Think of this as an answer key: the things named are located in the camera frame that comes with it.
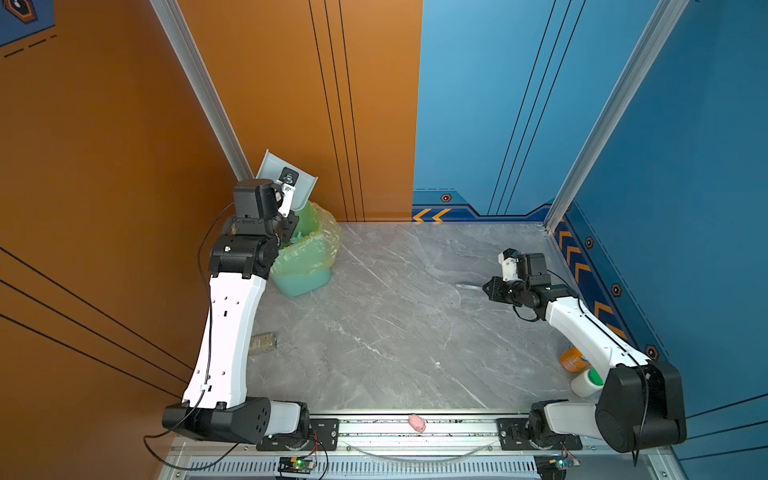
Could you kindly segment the grey-blue plastic dustpan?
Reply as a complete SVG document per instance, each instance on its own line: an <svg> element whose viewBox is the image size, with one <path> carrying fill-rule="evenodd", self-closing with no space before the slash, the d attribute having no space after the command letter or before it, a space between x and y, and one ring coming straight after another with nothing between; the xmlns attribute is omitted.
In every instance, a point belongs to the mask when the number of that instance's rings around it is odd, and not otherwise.
<svg viewBox="0 0 768 480"><path fill-rule="evenodd" d="M292 187L291 209L293 211L302 210L306 206L317 183L315 176L282 160L269 150L265 152L256 177L273 180Z"/></svg>

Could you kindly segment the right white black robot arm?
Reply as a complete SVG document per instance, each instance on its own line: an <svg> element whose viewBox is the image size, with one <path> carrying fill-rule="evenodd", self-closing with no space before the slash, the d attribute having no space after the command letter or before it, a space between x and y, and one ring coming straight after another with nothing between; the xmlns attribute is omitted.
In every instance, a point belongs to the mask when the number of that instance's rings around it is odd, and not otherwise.
<svg viewBox="0 0 768 480"><path fill-rule="evenodd" d="M568 284L553 283L543 254L506 249L498 262L501 275L483 286L488 298L532 310L532 319L563 334L603 382L599 398L592 403L534 403L522 432L525 440L547 448L567 436L591 437L618 453L686 440L683 382L676 367L651 360L590 313Z"/></svg>

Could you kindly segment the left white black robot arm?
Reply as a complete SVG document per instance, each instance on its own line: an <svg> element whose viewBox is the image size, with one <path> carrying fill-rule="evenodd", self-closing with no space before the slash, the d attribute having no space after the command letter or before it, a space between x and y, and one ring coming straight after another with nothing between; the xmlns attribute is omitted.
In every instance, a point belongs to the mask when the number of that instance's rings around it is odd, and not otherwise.
<svg viewBox="0 0 768 480"><path fill-rule="evenodd" d="M210 252L204 281L209 311L199 355L181 401L163 412L165 429L198 441L250 445L266 437L309 439L305 403L250 397L246 386L255 314L279 250L298 224L296 180L290 172L285 179L234 187L234 214Z"/></svg>

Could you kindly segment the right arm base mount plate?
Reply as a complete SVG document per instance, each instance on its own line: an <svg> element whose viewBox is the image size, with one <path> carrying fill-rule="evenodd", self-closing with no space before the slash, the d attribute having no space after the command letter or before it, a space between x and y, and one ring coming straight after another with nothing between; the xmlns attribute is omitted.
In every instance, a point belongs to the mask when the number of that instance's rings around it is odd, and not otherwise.
<svg viewBox="0 0 768 480"><path fill-rule="evenodd" d="M550 439L534 440L528 430L529 422L522 417L498 418L497 436L503 451L555 451L583 449L576 435L555 435Z"/></svg>

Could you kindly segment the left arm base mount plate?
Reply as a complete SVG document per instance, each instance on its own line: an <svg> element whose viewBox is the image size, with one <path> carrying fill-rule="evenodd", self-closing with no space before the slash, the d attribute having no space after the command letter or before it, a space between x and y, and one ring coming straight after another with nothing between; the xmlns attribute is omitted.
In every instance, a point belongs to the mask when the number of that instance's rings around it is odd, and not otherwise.
<svg viewBox="0 0 768 480"><path fill-rule="evenodd" d="M308 426L308 437L300 433L277 434L264 437L256 446L258 451L299 451L309 452L316 446L318 440L326 451L337 449L340 420L338 418L311 417Z"/></svg>

